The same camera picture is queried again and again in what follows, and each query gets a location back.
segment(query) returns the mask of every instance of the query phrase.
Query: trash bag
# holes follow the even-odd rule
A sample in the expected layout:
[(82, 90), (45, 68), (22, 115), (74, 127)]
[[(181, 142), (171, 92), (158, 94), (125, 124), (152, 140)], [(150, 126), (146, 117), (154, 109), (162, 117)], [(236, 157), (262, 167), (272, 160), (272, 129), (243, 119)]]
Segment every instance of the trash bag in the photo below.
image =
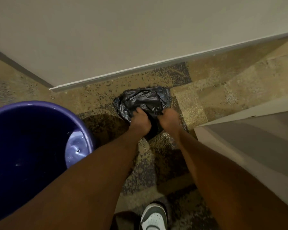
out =
[(162, 114), (162, 110), (170, 107), (172, 102), (170, 90), (162, 86), (145, 87), (125, 90), (113, 101), (116, 112), (128, 123), (131, 122), (132, 112), (140, 107), (147, 114), (151, 122), (151, 130), (145, 136), (149, 140), (163, 131), (157, 115)]

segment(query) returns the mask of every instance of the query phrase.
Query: baseboard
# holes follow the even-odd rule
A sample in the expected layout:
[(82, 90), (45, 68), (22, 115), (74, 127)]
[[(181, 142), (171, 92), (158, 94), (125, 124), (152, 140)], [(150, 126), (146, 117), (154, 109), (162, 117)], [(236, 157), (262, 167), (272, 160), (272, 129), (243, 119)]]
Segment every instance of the baseboard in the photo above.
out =
[(29, 70), (25, 69), (23, 66), (18, 64), (17, 62), (13, 61), (11, 58), (7, 57), (5, 54), (0, 52), (0, 60), (4, 63), (7, 63), (14, 69), (18, 70), (19, 72), (27, 75), (28, 77), (32, 78), (34, 81), (46, 86), (47, 88), (53, 88), (53, 85), (49, 84), (47, 81), (43, 80), (42, 78), (36, 76), (34, 73), (31, 73)]
[(246, 46), (251, 46), (251, 45), (255, 45), (255, 44), (259, 44), (259, 43), (263, 43), (263, 42), (267, 42), (267, 41), (271, 41), (271, 40), (275, 40), (275, 39), (280, 39), (280, 38), (284, 38), (284, 37), (288, 37), (288, 33), (284, 33), (284, 34), (280, 34), (280, 35), (272, 35), (272, 36), (268, 36), (265, 38), (258, 38), (258, 39), (254, 39), (254, 40), (250, 40), (250, 41), (246, 41), (246, 42), (241, 42), (241, 43), (237, 43), (237, 44), (233, 44), (233, 45), (229, 45), (229, 46), (215, 48), (213, 50), (196, 52), (193, 54), (184, 55), (184, 56), (180, 56), (180, 57), (176, 57), (176, 58), (171, 58), (171, 59), (167, 59), (167, 60), (163, 60), (163, 61), (158, 61), (158, 62), (146, 64), (146, 65), (141, 65), (141, 66), (130, 68), (130, 69), (124, 69), (124, 70), (113, 72), (113, 73), (108, 73), (108, 74), (104, 74), (104, 75), (100, 75), (100, 76), (96, 76), (96, 77), (92, 77), (92, 78), (87, 78), (87, 79), (80, 80), (80, 81), (75, 81), (75, 82), (71, 82), (71, 83), (67, 83), (67, 84), (63, 84), (63, 85), (58, 85), (56, 87), (50, 88), (50, 90), (52, 90), (54, 92), (63, 91), (66, 89), (75, 88), (75, 87), (79, 87), (79, 86), (83, 86), (83, 85), (88, 85), (88, 84), (92, 84), (92, 83), (99, 82), (99, 81), (107, 81), (107, 80), (110, 80), (110, 79), (113, 79), (116, 77), (132, 74), (132, 73), (143, 72), (146, 70), (161, 68), (161, 67), (173, 65), (176, 63), (192, 60), (192, 59), (197, 59), (197, 58), (201, 58), (201, 57), (207, 57), (207, 56), (211, 56), (211, 55), (215, 55), (215, 54), (220, 54), (220, 53), (224, 53), (224, 52), (227, 52), (227, 51), (230, 51), (233, 49), (243, 48)]

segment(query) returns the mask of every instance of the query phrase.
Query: purple bucket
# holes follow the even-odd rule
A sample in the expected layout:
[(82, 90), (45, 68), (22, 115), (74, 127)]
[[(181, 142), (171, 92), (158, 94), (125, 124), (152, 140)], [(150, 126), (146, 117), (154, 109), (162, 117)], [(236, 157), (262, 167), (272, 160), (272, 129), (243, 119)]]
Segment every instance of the purple bucket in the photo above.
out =
[(0, 219), (95, 147), (84, 122), (59, 105), (24, 101), (1, 107)]

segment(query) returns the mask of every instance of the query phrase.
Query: sneaker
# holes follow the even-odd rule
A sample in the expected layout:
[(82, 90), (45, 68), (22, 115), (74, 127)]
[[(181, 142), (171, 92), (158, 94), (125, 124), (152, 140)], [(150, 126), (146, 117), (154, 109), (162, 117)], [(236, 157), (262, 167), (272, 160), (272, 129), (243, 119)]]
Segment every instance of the sneaker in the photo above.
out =
[(167, 230), (165, 209), (157, 203), (146, 207), (141, 217), (140, 230)]

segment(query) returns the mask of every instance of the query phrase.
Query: floor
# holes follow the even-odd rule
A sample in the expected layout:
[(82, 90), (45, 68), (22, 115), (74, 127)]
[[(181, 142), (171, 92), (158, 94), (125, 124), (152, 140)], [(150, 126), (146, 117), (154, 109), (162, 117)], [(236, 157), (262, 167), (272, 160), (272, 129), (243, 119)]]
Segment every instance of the floor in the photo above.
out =
[[(78, 114), (102, 144), (128, 127), (115, 113), (113, 99), (126, 89), (153, 85), (170, 88), (172, 106), (194, 134), (200, 124), (288, 95), (288, 38), (57, 93), (0, 61), (0, 107), (54, 102)], [(146, 205), (159, 201), (167, 207), (171, 229), (218, 229), (167, 133), (142, 139), (138, 150), (113, 228), (133, 229)]]

